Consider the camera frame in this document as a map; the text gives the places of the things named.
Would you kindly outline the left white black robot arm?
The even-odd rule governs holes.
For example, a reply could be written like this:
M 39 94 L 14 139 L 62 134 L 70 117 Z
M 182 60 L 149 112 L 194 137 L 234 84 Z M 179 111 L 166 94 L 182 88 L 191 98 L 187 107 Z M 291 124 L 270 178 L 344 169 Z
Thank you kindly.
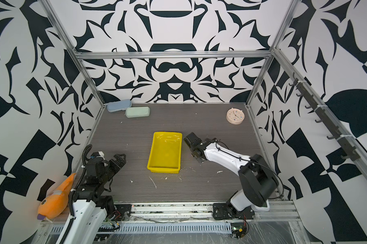
M 76 186 L 69 194 L 69 216 L 60 233 L 58 244 L 91 244 L 96 240 L 98 232 L 116 232 L 120 225 L 113 219 L 118 210 L 112 196 L 104 195 L 111 192 L 114 176 L 125 166 L 125 154 L 115 154 L 111 160 L 106 160 L 101 151 L 93 152 L 89 144 L 81 155 L 82 173 Z

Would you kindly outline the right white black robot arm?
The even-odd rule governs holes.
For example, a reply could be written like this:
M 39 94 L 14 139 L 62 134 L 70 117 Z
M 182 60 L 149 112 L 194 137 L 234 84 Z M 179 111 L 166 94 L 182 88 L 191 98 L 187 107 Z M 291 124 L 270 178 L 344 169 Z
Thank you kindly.
M 216 138 L 202 140 L 195 133 L 190 133 L 183 141 L 199 163 L 217 163 L 239 177 L 242 189 L 226 203 L 213 205 L 214 219 L 252 218 L 256 212 L 270 210 L 269 200 L 280 180 L 261 155 L 242 155 L 221 146 Z

